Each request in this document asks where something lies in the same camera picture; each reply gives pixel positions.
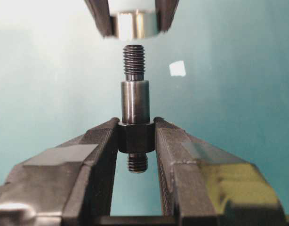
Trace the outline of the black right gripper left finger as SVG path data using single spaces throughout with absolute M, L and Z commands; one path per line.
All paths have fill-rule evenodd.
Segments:
M 89 226 L 109 215 L 118 122 L 15 165 L 0 186 L 0 226 Z

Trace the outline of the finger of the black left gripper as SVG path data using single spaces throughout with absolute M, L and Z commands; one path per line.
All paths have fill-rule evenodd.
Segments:
M 155 0 L 155 8 L 159 13 L 159 30 L 167 32 L 173 22 L 179 0 Z
M 84 0 L 103 37 L 113 35 L 108 0 Z

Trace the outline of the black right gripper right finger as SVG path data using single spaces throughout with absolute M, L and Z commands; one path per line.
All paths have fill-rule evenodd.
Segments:
M 180 226 L 283 226 L 281 202 L 258 167 L 157 117 L 161 209 Z

